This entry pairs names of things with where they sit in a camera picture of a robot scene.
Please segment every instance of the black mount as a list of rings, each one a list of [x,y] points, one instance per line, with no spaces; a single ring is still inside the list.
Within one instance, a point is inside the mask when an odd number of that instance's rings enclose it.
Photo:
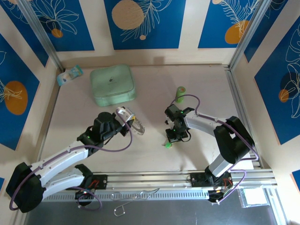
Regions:
[[[184,118],[189,112],[193,110],[193,108],[186,108],[184,110],[180,110],[174,104],[170,105],[165,110],[165,114],[167,115],[167,117],[172,122],[174,122],[173,129],[165,130],[169,143],[181,142],[183,138],[188,137],[187,130],[189,130],[189,128],[186,126]]]
[[[119,121],[116,120],[116,114],[110,114],[109,112],[101,112],[94,120],[94,125],[87,128],[87,130],[81,134],[77,140],[81,141],[84,145],[93,145],[102,148],[104,142],[112,138],[117,133],[121,133],[123,136],[129,132],[126,126],[122,126]],[[131,127],[134,120],[127,122]],[[97,149],[89,149],[88,156],[96,153]]]
[[[221,188],[226,186],[225,190],[208,191],[210,196],[208,200],[212,203],[215,203],[216,200],[221,200],[227,191],[233,186],[229,180],[232,181],[232,177],[229,172],[225,172],[220,177],[215,177],[211,174],[208,168],[205,169],[205,172],[193,172],[190,174],[190,182],[193,188]]]
[[[13,175],[6,187],[6,192],[10,197],[13,196],[16,188],[22,180],[31,173],[31,169],[26,163],[21,163],[16,166]],[[44,188],[42,188],[41,181],[36,175],[32,175],[21,187],[15,197],[15,203],[22,213],[29,212],[37,207],[43,200]]]
[[[79,187],[84,189],[89,189],[91,191],[94,190],[105,190],[107,186],[107,175],[101,174],[101,175],[94,175],[85,165],[80,164],[76,165],[75,168],[79,169],[83,176],[84,180],[81,183]],[[75,193],[75,199],[93,199],[94,197],[90,195],[89,193],[85,193],[83,191],[78,191]],[[80,205],[86,206],[90,204],[91,202],[79,202]]]
[[[254,141],[239,118],[232,116],[226,120],[226,123],[233,127],[251,146],[254,146]],[[238,163],[250,149],[238,137],[231,137],[233,131],[225,125],[216,127],[214,134],[217,140],[217,145],[223,159],[231,164]]]

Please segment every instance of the small package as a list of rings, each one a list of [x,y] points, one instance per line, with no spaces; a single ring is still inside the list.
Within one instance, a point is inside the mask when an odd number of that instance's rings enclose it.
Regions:
[[[74,66],[70,71],[61,73],[57,76],[57,82],[59,86],[62,86],[63,84],[68,83],[72,79],[80,76],[83,74],[83,71],[81,70],[79,65]]]

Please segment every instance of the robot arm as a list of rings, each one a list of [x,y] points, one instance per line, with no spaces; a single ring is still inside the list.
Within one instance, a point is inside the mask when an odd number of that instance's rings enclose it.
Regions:
[[[205,114],[197,115],[193,111],[193,108],[180,110],[177,106],[170,105],[165,114],[173,126],[166,130],[166,135],[170,143],[180,142],[188,137],[189,129],[198,129],[216,138],[220,155],[205,169],[205,180],[207,184],[213,186],[232,165],[238,163],[250,151],[239,137],[233,135],[232,130],[217,121],[221,120],[233,127],[251,146],[254,146],[254,141],[239,118],[235,116],[219,119]]]
[[[94,120],[94,125],[88,127],[77,141],[64,150],[32,165],[21,163],[15,168],[6,188],[10,197],[13,197],[24,178],[36,170],[20,187],[14,198],[21,212],[34,209],[44,198],[56,192],[77,186],[87,188],[91,184],[93,173],[82,164],[75,166],[69,172],[60,172],[98,151],[86,145],[102,148],[104,142],[109,141],[117,133],[123,136],[127,134],[129,130],[124,122],[131,126],[135,115],[124,107],[118,107],[116,112],[122,119],[116,117],[115,113],[102,112]]]

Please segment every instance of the orange circle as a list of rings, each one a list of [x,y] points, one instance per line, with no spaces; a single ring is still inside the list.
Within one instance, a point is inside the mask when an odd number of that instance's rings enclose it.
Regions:
[[[9,2],[13,3],[13,4],[17,4],[16,0],[8,0]]]
[[[145,35],[141,35],[140,36],[140,39],[143,41],[143,40],[146,40],[146,36]]]
[[[246,27],[248,26],[249,21],[243,20],[237,24],[232,25],[225,34],[225,41],[228,44],[237,44],[240,42],[240,38],[245,32]]]
[[[55,36],[56,38],[61,38],[63,36],[63,33],[61,30],[54,28],[51,31],[52,35]]]
[[[279,100],[281,102],[287,102],[289,100],[289,92],[286,89],[282,89],[279,93]]]
[[[4,98],[6,108],[14,115],[22,115],[27,107],[28,95],[25,86],[19,81],[11,81],[5,86],[14,93],[22,91],[18,97],[12,95]]]
[[[144,19],[142,8],[133,0],[121,0],[112,9],[112,20],[122,30],[135,29]]]
[[[215,4],[215,5],[217,5],[217,4],[220,4],[221,1],[222,1],[222,0],[212,0],[212,3]]]

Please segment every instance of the metal frame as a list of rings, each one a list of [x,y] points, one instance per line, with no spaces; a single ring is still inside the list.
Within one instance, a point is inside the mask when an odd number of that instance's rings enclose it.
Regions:
[[[231,58],[228,66],[229,70],[232,71],[232,69],[235,67],[236,63],[240,59],[240,57],[244,54],[244,51],[249,44],[252,36],[254,35],[259,23],[261,22],[262,18],[264,17],[265,12],[267,11],[268,7],[270,6],[270,3],[272,0],[260,0],[260,3],[257,7],[257,10],[253,14],[249,25],[247,26],[244,35],[240,39],[240,42],[233,54],[233,57]]]
[[[209,190],[214,187],[192,187],[188,181],[191,173],[203,173],[204,171],[174,171],[174,172],[95,172],[95,175],[107,175],[106,190],[97,190],[96,194],[103,201],[109,201],[110,195],[122,192],[125,195],[133,195],[136,191],[151,191],[159,188],[158,195],[153,200],[178,200],[178,199],[207,199]],[[242,172],[231,172],[232,182],[236,185],[243,177]],[[277,185],[271,169],[247,170],[247,177],[240,184],[243,188],[273,188]],[[74,201],[75,191],[68,190],[53,194],[44,202]]]
[[[30,3],[27,0],[16,0],[20,11],[23,13],[24,17],[28,21],[29,25],[33,29],[40,43],[48,53],[49,57],[52,58],[54,64],[62,72],[64,67],[59,60],[54,46],[52,45],[48,35],[43,29],[38,17],[34,13]],[[228,65],[226,70],[226,75],[228,83],[232,92],[232,96],[237,108],[238,115],[241,121],[244,123],[245,127],[248,129],[250,134],[253,136],[253,132],[248,122],[248,117],[245,112],[245,107],[240,97],[239,88],[233,73],[233,69],[237,64],[239,58],[243,55],[250,39],[252,38],[256,28],[258,27],[260,21],[262,20],[264,13],[266,12],[268,6],[272,0],[261,0],[257,11],[253,15],[249,26],[247,27],[245,34],[243,35],[238,47]],[[49,128],[52,113],[47,122],[47,129]],[[39,151],[38,159],[40,160],[41,152],[44,146],[45,138],[42,141],[42,146]],[[274,214],[278,224],[284,224],[287,222],[282,206],[279,201],[277,186],[274,174],[271,169],[261,169],[262,162],[253,162],[255,167],[254,170],[248,170],[245,180],[240,184],[243,188],[255,188],[264,187],[267,188],[268,197],[270,198],[270,204],[274,210]],[[207,191],[212,190],[213,187],[199,188],[192,187],[191,183],[187,180],[190,173],[203,172],[203,171],[175,171],[175,172],[95,172],[94,174],[107,174],[107,188],[106,190],[98,190],[96,194],[101,197],[102,201],[109,200],[109,196],[114,192],[125,192],[128,195],[133,195],[134,191],[141,190],[154,190],[156,188],[160,189],[160,193],[163,194],[154,196],[153,200],[166,200],[166,199],[207,199]],[[232,181],[236,185],[243,174],[240,172],[232,172]],[[74,191],[63,191],[49,196],[44,200],[45,202],[65,202],[74,201]],[[24,221],[24,214],[18,213],[15,217],[16,220]]]
[[[60,70],[60,72],[63,72],[65,69],[56,54],[55,48],[50,41],[45,29],[40,23],[37,15],[33,11],[30,3],[27,0],[16,0],[16,2],[21,13],[24,15],[25,19],[27,20],[28,24],[32,28],[33,32],[37,36],[38,40],[40,41],[49,57],[53,60],[55,66]]]

